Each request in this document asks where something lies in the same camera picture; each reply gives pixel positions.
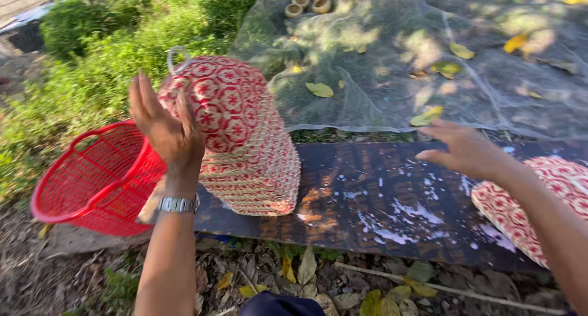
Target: stick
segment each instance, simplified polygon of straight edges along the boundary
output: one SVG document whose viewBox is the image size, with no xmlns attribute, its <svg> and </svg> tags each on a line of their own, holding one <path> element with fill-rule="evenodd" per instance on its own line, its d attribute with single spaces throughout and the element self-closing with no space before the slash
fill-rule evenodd
<svg viewBox="0 0 588 316">
<path fill-rule="evenodd" d="M 229 309 L 227 309 L 219 314 L 216 314 L 216 316 L 223 316 L 224 314 L 228 314 L 228 313 L 232 312 L 233 310 L 235 310 L 235 308 L 236 308 L 236 306 L 232 306 Z"/>
<path fill-rule="evenodd" d="M 347 264 L 344 264 L 344 263 L 341 263 L 341 262 L 335 262 L 334 264 L 336 266 L 338 266 L 338 267 L 348 268 L 348 269 L 351 269 L 351 270 L 365 272 L 367 274 L 372 274 L 372 275 L 384 276 L 384 277 L 388 277 L 388 278 L 393 279 L 393 280 L 402 280 L 402 281 L 404 280 L 404 278 L 402 276 L 388 274 L 388 273 L 381 272 L 381 271 L 375 271 L 375 270 L 370 270 L 370 269 L 362 269 L 362 268 L 354 267 L 352 265 L 347 265 Z M 502 304 L 502 305 L 507 305 L 507 306 L 513 306 L 515 308 L 521 308 L 521 309 L 527 309 L 527 310 L 534 310 L 534 311 L 538 311 L 538 312 L 546 312 L 547 314 L 552 314 L 552 315 L 563 315 L 563 314 L 567 313 L 567 311 L 561 310 L 561 309 L 552 309 L 552 308 L 545 308 L 543 306 L 536 306 L 536 305 L 530 305 L 530 304 L 522 304 L 522 303 L 518 303 L 516 301 L 510 301 L 510 300 L 505 300 L 505 299 L 488 297 L 486 295 L 481 295 L 481 294 L 474 293 L 474 292 L 456 290 L 454 288 L 449 288 L 449 287 L 445 287 L 445 286 L 441 286 L 441 285 L 431 284 L 431 283 L 428 283 L 428 282 L 424 283 L 423 285 L 428 286 L 430 288 L 434 288 L 436 290 L 446 291 L 446 292 L 450 292 L 450 293 L 455 293 L 455 294 L 463 295 L 463 296 L 469 297 L 469 298 L 476 298 L 476 299 L 480 299 L 480 300 L 484 300 L 484 301 L 489 301 L 491 303 L 497 303 L 497 304 Z"/>
</svg>

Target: dark wooden plank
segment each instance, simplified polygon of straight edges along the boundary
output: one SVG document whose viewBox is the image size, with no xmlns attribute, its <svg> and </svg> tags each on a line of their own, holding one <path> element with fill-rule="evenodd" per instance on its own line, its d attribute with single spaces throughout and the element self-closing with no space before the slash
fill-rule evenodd
<svg viewBox="0 0 588 316">
<path fill-rule="evenodd" d="M 520 160 L 554 155 L 587 165 L 583 161 L 588 159 L 587 145 L 502 146 Z M 297 144 L 302 178 L 293 214 L 237 215 L 200 187 L 202 205 L 195 230 L 506 271 L 546 272 L 522 252 L 500 246 L 484 232 L 493 226 L 471 203 L 473 179 L 414 158 L 422 150 L 444 147 L 441 143 Z"/>
</svg>

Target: woven bag handle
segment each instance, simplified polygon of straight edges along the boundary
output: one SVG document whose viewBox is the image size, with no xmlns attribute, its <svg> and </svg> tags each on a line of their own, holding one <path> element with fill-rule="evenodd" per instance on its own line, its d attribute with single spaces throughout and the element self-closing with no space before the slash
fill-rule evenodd
<svg viewBox="0 0 588 316">
<path fill-rule="evenodd" d="M 173 54 L 176 52 L 176 50 L 180 50 L 182 52 L 182 54 L 184 54 L 184 56 L 186 57 L 186 61 L 178 68 L 178 70 L 174 70 L 173 69 Z M 184 69 L 187 68 L 187 66 L 190 63 L 192 63 L 192 58 L 190 57 L 190 53 L 187 52 L 186 47 L 184 47 L 184 46 L 173 46 L 172 48 L 169 49 L 169 52 L 168 52 L 168 69 L 169 69 L 169 72 L 173 76 L 177 76 L 178 73 L 181 73 Z"/>
</svg>

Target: wristwatch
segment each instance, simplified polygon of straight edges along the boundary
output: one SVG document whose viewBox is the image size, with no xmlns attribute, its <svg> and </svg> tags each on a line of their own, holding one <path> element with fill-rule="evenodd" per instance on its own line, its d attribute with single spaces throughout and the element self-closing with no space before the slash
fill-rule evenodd
<svg viewBox="0 0 588 316">
<path fill-rule="evenodd" d="M 194 199 L 181 199 L 172 196 L 164 196 L 159 201 L 158 210 L 169 212 L 196 212 L 200 207 L 200 196 L 196 194 Z"/>
</svg>

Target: red floral pattern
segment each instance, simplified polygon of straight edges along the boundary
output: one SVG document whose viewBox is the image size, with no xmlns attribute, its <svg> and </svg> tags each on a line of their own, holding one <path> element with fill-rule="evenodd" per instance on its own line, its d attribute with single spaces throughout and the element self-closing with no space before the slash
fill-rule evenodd
<svg viewBox="0 0 588 316">
<path fill-rule="evenodd" d="M 588 221 L 588 168 L 551 156 L 526 160 L 545 187 L 557 195 L 584 221 Z M 482 182 L 472 191 L 478 209 L 529 258 L 548 267 L 537 235 L 527 215 L 509 194 L 492 182 Z"/>
</svg>

